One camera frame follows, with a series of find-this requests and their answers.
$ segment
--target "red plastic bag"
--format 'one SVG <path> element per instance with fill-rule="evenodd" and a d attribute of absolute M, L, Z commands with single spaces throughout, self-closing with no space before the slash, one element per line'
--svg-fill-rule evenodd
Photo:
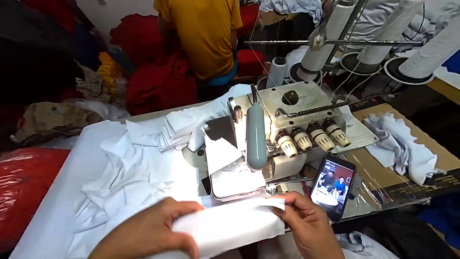
<path fill-rule="evenodd" d="M 69 152 L 28 147 L 0 157 L 0 253 L 16 246 Z"/>

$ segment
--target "phone screen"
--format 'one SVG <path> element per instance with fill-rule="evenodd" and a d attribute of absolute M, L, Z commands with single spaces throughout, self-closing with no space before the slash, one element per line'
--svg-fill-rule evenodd
<path fill-rule="evenodd" d="M 328 155 L 316 178 L 311 200 L 335 222 L 342 219 L 355 169 L 353 164 Z"/>

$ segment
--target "person's left hand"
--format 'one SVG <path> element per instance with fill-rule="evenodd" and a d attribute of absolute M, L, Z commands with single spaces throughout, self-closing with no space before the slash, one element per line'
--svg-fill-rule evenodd
<path fill-rule="evenodd" d="M 169 250 L 182 250 L 192 259 L 198 259 L 199 250 L 193 237 L 173 232 L 171 227 L 180 216 L 203 209 L 194 201 L 166 198 L 112 230 L 94 248 L 89 259 L 135 259 Z"/>

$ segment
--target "worker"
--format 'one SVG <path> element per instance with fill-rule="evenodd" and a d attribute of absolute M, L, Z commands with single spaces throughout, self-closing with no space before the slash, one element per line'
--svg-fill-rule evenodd
<path fill-rule="evenodd" d="M 303 258 L 345 259 L 326 212 L 320 206 L 298 192 L 275 197 L 285 199 L 285 211 L 274 207 L 272 211 L 290 226 Z M 170 250 L 182 250 L 191 259 L 198 259 L 199 250 L 193 237 L 173 232 L 171 227 L 175 219 L 203 209 L 193 201 L 166 198 L 112 230 L 89 259 L 136 259 Z"/>
<path fill-rule="evenodd" d="M 154 8 L 161 37 L 179 36 L 201 82 L 224 85 L 236 75 L 236 32 L 243 25 L 238 0 L 155 0 Z"/>

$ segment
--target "light blue fabric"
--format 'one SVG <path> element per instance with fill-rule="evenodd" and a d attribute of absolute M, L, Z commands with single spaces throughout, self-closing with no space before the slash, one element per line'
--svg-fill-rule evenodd
<path fill-rule="evenodd" d="M 237 72 L 238 72 L 238 62 L 235 59 L 235 64 L 233 65 L 233 68 L 232 70 L 230 70 L 230 72 L 228 72 L 227 74 L 221 77 L 210 79 L 206 84 L 212 85 L 212 86 L 225 85 L 226 83 L 230 82 L 230 80 L 232 80 L 236 76 Z"/>
<path fill-rule="evenodd" d="M 259 9 L 264 12 L 277 11 L 280 14 L 304 12 L 308 13 L 317 24 L 321 18 L 321 0 L 256 0 Z"/>

